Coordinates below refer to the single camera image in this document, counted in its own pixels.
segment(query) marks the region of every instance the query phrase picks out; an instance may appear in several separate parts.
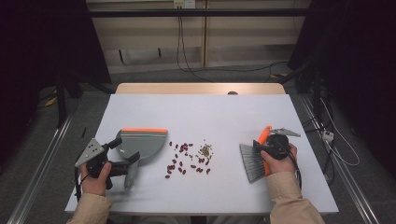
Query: dustpan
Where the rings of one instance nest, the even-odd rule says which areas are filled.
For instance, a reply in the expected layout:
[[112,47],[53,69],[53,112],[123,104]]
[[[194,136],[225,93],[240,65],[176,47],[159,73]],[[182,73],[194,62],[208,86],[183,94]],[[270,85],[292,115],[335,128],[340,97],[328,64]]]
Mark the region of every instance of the dustpan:
[[125,176],[124,188],[130,190],[136,179],[138,163],[154,156],[161,150],[166,141],[168,131],[166,129],[149,128],[123,128],[117,137],[122,144],[116,147],[118,153],[125,159],[130,160],[136,153],[140,154],[139,161],[133,163]]

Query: wall socket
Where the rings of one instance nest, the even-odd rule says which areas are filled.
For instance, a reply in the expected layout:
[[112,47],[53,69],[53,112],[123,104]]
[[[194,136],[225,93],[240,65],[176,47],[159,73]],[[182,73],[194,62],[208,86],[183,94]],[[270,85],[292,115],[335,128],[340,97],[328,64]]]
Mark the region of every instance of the wall socket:
[[174,0],[174,8],[195,8],[195,0]]

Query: person's arm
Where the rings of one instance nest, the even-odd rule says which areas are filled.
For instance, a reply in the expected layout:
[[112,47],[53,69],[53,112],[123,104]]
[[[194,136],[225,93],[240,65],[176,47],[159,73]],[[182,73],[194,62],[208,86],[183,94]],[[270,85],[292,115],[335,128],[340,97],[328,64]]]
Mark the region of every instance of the person's arm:
[[[296,158],[297,148],[292,144],[290,144],[290,151]],[[264,151],[262,151],[262,157],[271,168],[271,174],[266,177],[274,206],[270,214],[271,223],[324,223],[314,205],[303,198],[291,160],[286,158],[277,161]]]
[[107,162],[98,178],[88,176],[86,164],[81,165],[82,195],[73,218],[68,224],[98,223],[105,224],[109,209],[113,201],[106,197],[106,179],[111,170],[111,163]]

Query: person's hand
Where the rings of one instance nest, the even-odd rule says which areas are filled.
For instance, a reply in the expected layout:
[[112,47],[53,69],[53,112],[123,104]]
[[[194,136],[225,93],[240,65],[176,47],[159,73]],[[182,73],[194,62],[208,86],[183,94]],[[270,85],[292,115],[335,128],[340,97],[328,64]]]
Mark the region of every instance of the person's hand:
[[[293,154],[294,158],[297,159],[297,147],[295,147],[292,143],[289,143],[290,152]],[[261,151],[262,158],[270,164],[271,174],[276,174],[279,172],[295,172],[295,167],[293,162],[291,162],[290,158],[287,157],[281,161],[272,158],[265,151]]]
[[86,176],[81,183],[82,191],[84,193],[106,196],[106,179],[111,171],[111,163],[110,162],[105,163],[98,178],[93,178],[90,176],[86,163],[81,164],[80,169],[81,169],[81,178],[84,178]]

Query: beige sleeve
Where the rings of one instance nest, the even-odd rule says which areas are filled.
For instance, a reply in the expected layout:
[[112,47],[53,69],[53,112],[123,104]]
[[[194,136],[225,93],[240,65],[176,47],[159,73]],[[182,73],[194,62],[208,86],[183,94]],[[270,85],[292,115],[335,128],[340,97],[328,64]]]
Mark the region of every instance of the beige sleeve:
[[79,199],[73,218],[68,224],[105,224],[113,201],[100,195],[83,193]]
[[267,186],[273,202],[271,224],[324,223],[320,213],[304,199],[294,173],[282,172],[268,175]]

